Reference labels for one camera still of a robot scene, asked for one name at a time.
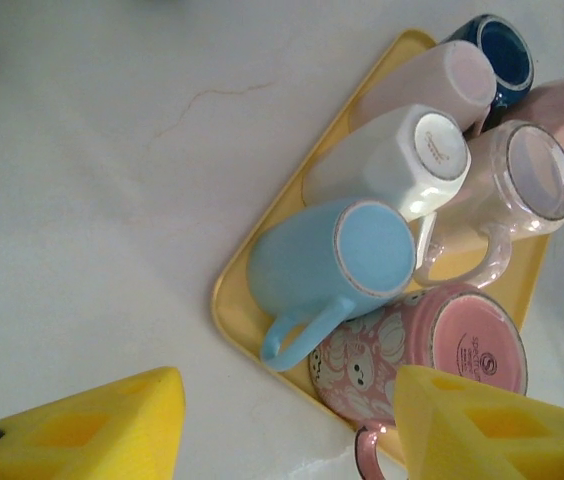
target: mug rim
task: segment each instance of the mug rim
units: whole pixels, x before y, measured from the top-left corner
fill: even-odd
[[[521,92],[521,91],[526,90],[527,88],[529,88],[531,86],[531,83],[533,83],[533,76],[534,76],[534,73],[535,73],[535,67],[533,66],[533,58],[531,57],[531,51],[529,50],[529,45],[526,43],[526,40],[524,40],[524,38],[522,37],[522,35],[518,31],[518,29],[515,28],[508,20],[506,20],[505,18],[502,18],[498,15],[488,14],[486,17],[484,17],[480,21],[480,23],[478,25],[478,30],[477,30],[477,34],[476,34],[476,36],[477,36],[476,43],[477,43],[478,48],[480,50],[482,50],[482,34],[484,32],[484,29],[486,28],[486,26],[489,23],[501,23],[502,25],[507,27],[509,30],[511,30],[511,32],[513,32],[513,34],[520,41],[520,43],[522,43],[522,46],[524,47],[524,54],[526,55],[526,58],[527,58],[527,61],[528,61],[528,64],[529,64],[529,73],[527,74],[526,79],[524,80],[524,82],[521,82],[517,85],[514,85],[510,82],[507,82],[506,80],[504,80],[498,74],[498,72],[495,71],[495,69],[493,69],[493,72],[495,73],[495,76],[498,79],[498,83],[503,85],[505,88],[512,90],[514,92]]]
[[[523,122],[519,125],[516,125],[511,132],[508,134],[508,138],[506,140],[506,147],[505,147],[505,158],[506,158],[506,173],[507,173],[507,180],[508,182],[510,182],[510,184],[513,186],[513,190],[515,191],[515,195],[518,197],[518,199],[520,200],[520,203],[527,208],[533,215],[541,218],[542,220],[545,220],[547,222],[561,222],[562,220],[564,220],[564,214],[561,216],[555,216],[555,217],[549,217],[545,214],[542,214],[540,212],[538,212],[535,208],[533,208],[533,206],[531,206],[529,204],[529,202],[525,199],[522,191],[520,190],[520,188],[518,187],[518,185],[515,183],[515,179],[513,176],[513,171],[512,171],[512,165],[511,165],[511,155],[510,155],[510,151],[511,151],[511,142],[513,141],[514,137],[520,133],[520,130],[525,129],[525,128],[531,128],[533,130],[537,130],[539,132],[541,132],[544,136],[548,137],[548,139],[550,139],[551,141],[553,141],[553,143],[555,144],[555,147],[557,147],[557,149],[560,152],[560,160],[563,161],[564,163],[564,149],[562,148],[562,145],[560,145],[560,143],[555,139],[555,137],[553,135],[551,135],[545,128],[541,127],[540,125],[536,125],[534,123],[531,122]]]
[[[373,289],[365,287],[360,282],[358,282],[353,277],[353,275],[351,274],[349,269],[347,268],[346,262],[344,261],[344,258],[342,258],[342,253],[340,252],[340,245],[339,244],[340,244],[340,233],[342,231],[342,225],[346,221],[346,218],[354,210],[357,210],[359,207],[365,206],[365,205],[377,205],[377,206],[382,207],[384,210],[393,214],[398,220],[402,221],[403,224],[404,224],[404,228],[409,233],[408,238],[410,240],[410,245],[411,245],[411,249],[412,249],[412,252],[413,252],[413,255],[412,255],[413,258],[412,258],[412,261],[411,261],[410,272],[409,272],[408,275],[405,276],[405,279],[399,285],[396,285],[395,287],[393,287],[390,290],[386,290],[386,291],[373,290]],[[413,272],[415,271],[415,264],[416,264],[415,240],[413,239],[413,235],[411,234],[411,231],[409,229],[409,225],[408,225],[407,221],[404,219],[404,217],[400,214],[400,212],[398,212],[397,210],[392,208],[388,203],[382,202],[380,200],[375,200],[375,199],[356,200],[356,201],[352,202],[350,205],[348,205],[344,210],[342,210],[342,212],[340,213],[340,215],[338,216],[338,218],[335,222],[335,229],[333,230],[333,250],[335,252],[335,259],[336,259],[338,268],[340,269],[340,272],[342,272],[342,275],[344,275],[344,277],[346,278],[347,282],[349,282],[349,284],[353,288],[355,288],[357,291],[359,291],[359,292],[361,292],[365,295],[368,295],[370,297],[390,298],[390,297],[393,297],[393,296],[399,294],[411,282],[411,277],[413,277]]]
[[[449,81],[453,85],[455,91],[462,97],[462,99],[466,103],[469,103],[474,107],[479,107],[484,109],[490,106],[493,103],[493,99],[495,98],[495,95],[497,94],[498,82],[497,82],[497,75],[495,74],[495,70],[493,69],[493,65],[491,64],[489,59],[476,44],[471,43],[468,40],[456,39],[448,42],[447,45],[452,45],[452,48],[450,48],[447,52],[445,52],[444,68],[445,68],[445,73],[449,78]],[[458,50],[460,49],[464,49],[465,52],[458,52]],[[480,62],[480,61],[486,62],[484,64],[485,68],[489,68],[491,73],[493,73],[493,76],[490,77],[490,79],[492,80],[490,87],[492,87],[493,89],[493,96],[491,96],[488,102],[480,102],[479,99],[468,96],[465,93],[465,91],[459,87],[458,80],[456,76],[453,75],[453,69],[450,66],[453,60],[453,56],[456,55],[457,53],[466,53],[469,55],[473,55],[474,58],[472,58],[471,60],[475,62]]]
[[[455,300],[461,297],[468,297],[468,296],[478,297],[480,300],[483,300],[486,303],[488,303],[491,307],[494,307],[501,314],[504,322],[509,328],[509,331],[512,332],[513,341],[518,348],[518,355],[520,356],[521,364],[522,364],[521,365],[522,368],[520,370],[521,373],[520,385],[519,388],[515,391],[515,393],[518,393],[520,395],[526,395],[527,390],[529,388],[529,365],[526,356],[526,349],[524,348],[524,343],[522,343],[522,337],[520,336],[520,331],[518,330],[517,326],[515,325],[515,322],[513,322],[513,319],[508,314],[508,312],[504,309],[504,307],[502,307],[495,299],[491,298],[489,295],[483,293],[478,289],[470,290],[470,291],[462,291],[455,293],[454,295],[451,295],[449,298],[447,298],[444,301],[444,303],[442,303],[442,305],[435,312],[435,317],[433,319],[433,323],[429,330],[429,339],[428,339],[429,348],[427,349],[429,354],[429,362],[430,362],[429,364],[432,365],[434,369],[440,370],[435,364],[435,343],[433,340],[435,338],[435,331],[438,326],[438,321],[440,320],[440,317],[444,313],[444,310],[446,310],[446,308]]]

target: dark blue mug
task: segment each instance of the dark blue mug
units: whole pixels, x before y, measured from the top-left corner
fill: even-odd
[[[492,107],[510,107],[531,90],[533,59],[526,42],[513,25],[497,15],[473,18],[443,42],[466,40],[482,50],[497,78]]]

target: white countertop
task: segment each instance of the white countertop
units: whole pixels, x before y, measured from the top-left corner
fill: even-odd
[[[211,287],[401,29],[488,5],[564,77],[564,0],[439,3],[0,1],[0,418],[174,365],[178,479],[355,478],[353,433],[221,338]],[[522,336],[564,406],[564,228]]]

